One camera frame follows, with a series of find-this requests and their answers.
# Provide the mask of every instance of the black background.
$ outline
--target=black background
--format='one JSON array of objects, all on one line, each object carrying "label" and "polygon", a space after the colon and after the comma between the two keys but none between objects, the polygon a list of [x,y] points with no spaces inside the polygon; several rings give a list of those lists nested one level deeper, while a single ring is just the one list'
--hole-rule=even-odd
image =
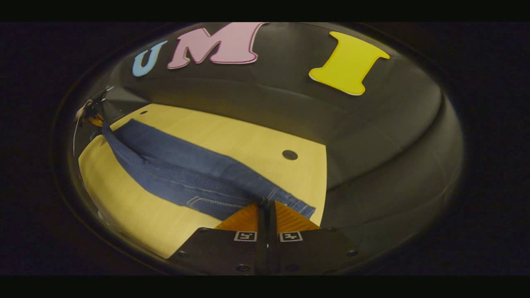
[{"label": "black background", "polygon": [[[165,23],[2,23],[0,274],[143,275],[83,226],[48,166],[61,99],[95,63]],[[457,86],[470,177],[447,215],[370,274],[529,275],[528,23],[370,23],[424,54]]]}]

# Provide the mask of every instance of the yellow table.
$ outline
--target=yellow table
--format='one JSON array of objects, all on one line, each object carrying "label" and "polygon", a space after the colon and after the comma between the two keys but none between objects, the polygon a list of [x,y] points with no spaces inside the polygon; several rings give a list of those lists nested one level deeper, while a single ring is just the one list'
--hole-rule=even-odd
[{"label": "yellow table", "polygon": [[[134,111],[111,128],[116,130],[129,119],[244,163],[315,207],[311,221],[320,225],[326,193],[324,145],[248,122],[160,104]],[[296,152],[298,159],[286,159],[284,150]],[[170,257],[197,228],[220,223],[148,193],[121,167],[102,135],[84,149],[79,167],[86,190],[105,219],[163,258]]]}]

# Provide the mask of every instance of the letter m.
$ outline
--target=letter m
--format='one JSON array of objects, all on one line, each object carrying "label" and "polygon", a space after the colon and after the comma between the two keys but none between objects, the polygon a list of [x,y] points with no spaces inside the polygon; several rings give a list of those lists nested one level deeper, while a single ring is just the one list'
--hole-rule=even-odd
[{"label": "letter m", "polygon": [[210,61],[220,64],[246,64],[258,59],[252,51],[254,37],[263,24],[267,22],[230,23],[210,36],[206,29],[196,29],[179,37],[179,43],[173,54],[173,59],[167,67],[169,69],[186,66],[190,59],[189,52],[195,63],[202,63],[206,56],[217,46],[217,53],[210,57]]}]

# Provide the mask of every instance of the yellow letter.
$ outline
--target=yellow letter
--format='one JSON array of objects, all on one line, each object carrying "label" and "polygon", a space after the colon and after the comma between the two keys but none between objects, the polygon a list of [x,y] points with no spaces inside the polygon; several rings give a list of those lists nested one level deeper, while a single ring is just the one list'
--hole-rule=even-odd
[{"label": "yellow letter", "polygon": [[320,68],[309,71],[309,77],[350,95],[364,93],[363,79],[376,60],[390,56],[381,49],[349,35],[330,32],[339,44]]}]

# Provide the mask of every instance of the denim fabric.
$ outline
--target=denim fabric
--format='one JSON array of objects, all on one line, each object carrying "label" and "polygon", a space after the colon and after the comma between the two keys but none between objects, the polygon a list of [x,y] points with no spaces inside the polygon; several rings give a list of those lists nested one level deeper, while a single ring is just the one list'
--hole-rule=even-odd
[{"label": "denim fabric", "polygon": [[168,135],[136,120],[102,134],[121,166],[145,190],[225,220],[239,209],[277,200],[307,218],[315,208],[241,162]]}]

